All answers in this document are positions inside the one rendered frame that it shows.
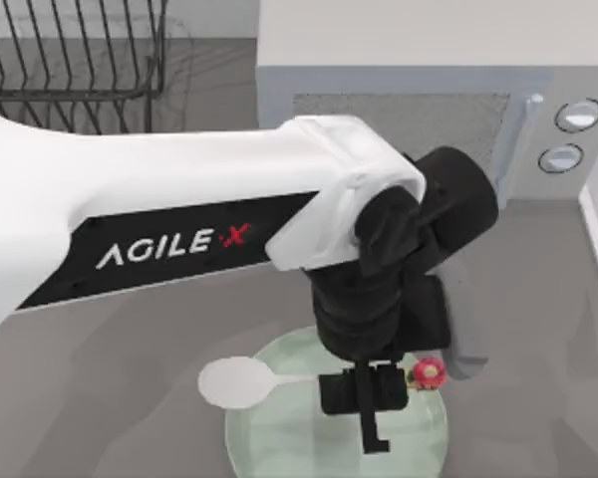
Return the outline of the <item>white plastic spoon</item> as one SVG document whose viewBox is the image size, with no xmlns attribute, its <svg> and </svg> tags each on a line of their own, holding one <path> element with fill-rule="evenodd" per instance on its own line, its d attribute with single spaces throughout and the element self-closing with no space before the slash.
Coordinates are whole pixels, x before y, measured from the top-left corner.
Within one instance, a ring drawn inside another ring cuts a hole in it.
<svg viewBox="0 0 598 478">
<path fill-rule="evenodd" d="M 240 410 L 261 403 L 282 385 L 317 380 L 316 373 L 278 374 L 258 358 L 234 356 L 207 363 L 198 374 L 197 389 L 211 405 Z"/>
</svg>

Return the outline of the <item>pale green glass plate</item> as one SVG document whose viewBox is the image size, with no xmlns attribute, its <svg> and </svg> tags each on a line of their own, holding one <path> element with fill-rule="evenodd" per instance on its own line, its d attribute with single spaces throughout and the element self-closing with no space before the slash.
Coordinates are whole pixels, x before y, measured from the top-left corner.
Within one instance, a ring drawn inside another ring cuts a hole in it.
<svg viewBox="0 0 598 478">
<path fill-rule="evenodd" d="M 366 454 L 360 414 L 321 408 L 319 376 L 353 364 L 331 355 L 316 328 L 295 329 L 255 356 L 278 374 L 318 380 L 282 385 L 252 408 L 227 411 L 225 447 L 236 478 L 441 478 L 449 421 L 439 391 L 408 389 L 406 408 L 376 412 L 390 451 Z"/>
</svg>

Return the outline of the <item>small red flower-shaped object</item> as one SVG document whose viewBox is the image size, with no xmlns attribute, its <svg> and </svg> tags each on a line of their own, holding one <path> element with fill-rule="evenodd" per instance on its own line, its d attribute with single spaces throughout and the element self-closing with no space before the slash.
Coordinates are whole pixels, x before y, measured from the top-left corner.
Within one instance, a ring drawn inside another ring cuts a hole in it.
<svg viewBox="0 0 598 478">
<path fill-rule="evenodd" d="M 407 387 L 417 390 L 436 390 L 447 380 L 445 364 L 438 358 L 419 359 L 406 375 Z"/>
</svg>

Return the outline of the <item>microwave door with grey window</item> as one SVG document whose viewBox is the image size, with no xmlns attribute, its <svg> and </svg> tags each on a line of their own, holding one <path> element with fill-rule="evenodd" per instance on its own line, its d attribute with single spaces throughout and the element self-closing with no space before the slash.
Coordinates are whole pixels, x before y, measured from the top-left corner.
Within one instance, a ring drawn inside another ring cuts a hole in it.
<svg viewBox="0 0 598 478">
<path fill-rule="evenodd" d="M 485 172 L 506 202 L 523 129 L 546 93 L 544 68 L 486 66 L 263 66 L 256 68 L 258 119 L 352 115 L 397 150 L 419 159 L 450 145 Z"/>
</svg>

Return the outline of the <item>small round microwave knob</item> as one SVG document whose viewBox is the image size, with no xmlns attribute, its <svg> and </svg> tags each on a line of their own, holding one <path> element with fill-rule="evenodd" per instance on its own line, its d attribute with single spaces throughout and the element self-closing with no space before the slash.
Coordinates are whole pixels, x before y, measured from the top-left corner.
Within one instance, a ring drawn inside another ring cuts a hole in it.
<svg viewBox="0 0 598 478">
<path fill-rule="evenodd" d="M 567 143 L 544 150 L 537 165 L 547 174 L 562 174 L 575 169 L 583 160 L 583 149 L 573 143 Z"/>
</svg>

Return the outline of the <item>pale microwave oven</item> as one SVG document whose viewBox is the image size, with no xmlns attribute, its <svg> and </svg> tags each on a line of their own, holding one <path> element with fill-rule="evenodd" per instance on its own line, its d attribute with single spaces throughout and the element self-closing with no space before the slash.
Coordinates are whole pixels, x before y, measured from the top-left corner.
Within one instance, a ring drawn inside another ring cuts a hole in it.
<svg viewBox="0 0 598 478">
<path fill-rule="evenodd" d="M 598 101 L 598 0 L 261 0 L 259 65 L 544 68 L 552 80 L 509 199 L 574 199 L 598 158 L 598 123 L 554 123 L 563 105 Z M 582 162 L 541 171 L 540 154 L 567 143 Z"/>
</svg>

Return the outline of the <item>large round microwave knob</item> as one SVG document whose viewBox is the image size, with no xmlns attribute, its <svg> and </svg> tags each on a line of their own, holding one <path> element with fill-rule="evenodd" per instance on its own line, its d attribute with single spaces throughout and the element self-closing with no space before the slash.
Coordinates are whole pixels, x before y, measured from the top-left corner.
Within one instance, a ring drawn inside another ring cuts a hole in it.
<svg viewBox="0 0 598 478">
<path fill-rule="evenodd" d="M 567 133 L 587 130 L 598 123 L 598 101 L 584 99 L 563 105 L 557 112 L 554 123 Z"/>
</svg>

